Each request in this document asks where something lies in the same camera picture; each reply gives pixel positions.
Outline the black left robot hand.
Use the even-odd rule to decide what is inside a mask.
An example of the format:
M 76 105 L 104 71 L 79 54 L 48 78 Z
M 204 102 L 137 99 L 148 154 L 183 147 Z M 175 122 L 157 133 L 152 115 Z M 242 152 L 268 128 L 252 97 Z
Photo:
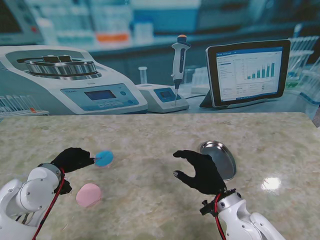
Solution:
M 51 164 L 64 173 L 71 173 L 94 164 L 90 152 L 79 147 L 70 147 L 62 151 Z

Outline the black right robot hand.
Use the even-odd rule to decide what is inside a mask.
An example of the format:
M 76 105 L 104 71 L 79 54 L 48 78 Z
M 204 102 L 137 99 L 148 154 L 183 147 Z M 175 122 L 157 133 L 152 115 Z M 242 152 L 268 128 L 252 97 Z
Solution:
M 187 160 L 194 168 L 194 177 L 180 170 L 173 175 L 192 189 L 205 195 L 217 195 L 225 190 L 226 184 L 218 172 L 216 164 L 210 155 L 200 154 L 191 150 L 178 150 L 173 156 Z

